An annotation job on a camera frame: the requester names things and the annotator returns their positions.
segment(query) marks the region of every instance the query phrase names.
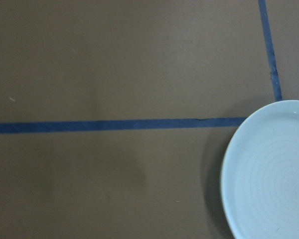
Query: blue line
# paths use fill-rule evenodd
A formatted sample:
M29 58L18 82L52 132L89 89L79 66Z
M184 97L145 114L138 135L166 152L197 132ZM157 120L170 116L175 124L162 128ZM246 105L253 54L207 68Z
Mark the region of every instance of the blue line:
M0 123L0 134L239 126L246 118L132 119Z
M270 33L266 1L258 0L258 3L259 3L261 22L263 24L264 38L265 38L265 44L266 44L266 49L267 49L267 57L268 57L268 61L269 61L269 67L270 67L270 71L271 71L271 80L273 83L275 100L281 101L283 99L283 96L281 93L279 76L278 76L278 71L277 71L277 67L276 67L275 51L274 51L273 40L271 38L271 33Z

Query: round white dish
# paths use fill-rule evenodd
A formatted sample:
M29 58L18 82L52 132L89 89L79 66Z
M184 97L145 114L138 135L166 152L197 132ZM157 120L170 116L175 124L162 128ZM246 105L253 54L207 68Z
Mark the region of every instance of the round white dish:
M237 129L221 170L236 239L299 239L299 101L280 101Z

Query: vertical blue line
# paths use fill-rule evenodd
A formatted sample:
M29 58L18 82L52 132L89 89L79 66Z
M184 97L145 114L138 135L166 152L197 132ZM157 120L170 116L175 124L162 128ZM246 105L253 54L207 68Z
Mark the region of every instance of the vertical blue line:
M281 93L279 76L278 76L278 71L277 71L277 67L276 67L275 51L274 51L273 40L272 40L271 33L270 33L266 1L258 0L258 4L259 4L261 22L263 25L263 32L264 32L266 49L267 49L267 57L268 57L269 67L270 67L270 71L271 71L270 74L271 74L271 80L272 80L273 88L274 88L275 100L281 101L283 99L283 97L282 97L282 93Z

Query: blue tape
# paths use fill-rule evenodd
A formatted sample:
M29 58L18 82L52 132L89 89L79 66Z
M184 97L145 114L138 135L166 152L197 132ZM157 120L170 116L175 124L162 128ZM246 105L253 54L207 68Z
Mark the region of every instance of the blue tape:
M267 49L267 57L268 57L268 62L269 62L269 67L271 72L271 80L274 88L275 100L281 101L283 99L283 96L281 93L279 76L276 67L276 58L275 58L273 40L270 33L266 1L258 0L258 3L259 3L260 15L261 15L261 22L263 25L263 32L264 32L265 44Z
M0 123L0 134L239 126L246 118L132 119Z

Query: white plate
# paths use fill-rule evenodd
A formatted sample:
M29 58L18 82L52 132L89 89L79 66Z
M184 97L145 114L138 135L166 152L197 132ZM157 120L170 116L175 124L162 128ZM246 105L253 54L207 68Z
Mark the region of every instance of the white plate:
M299 239L299 101L267 105L241 124L221 196L236 239Z

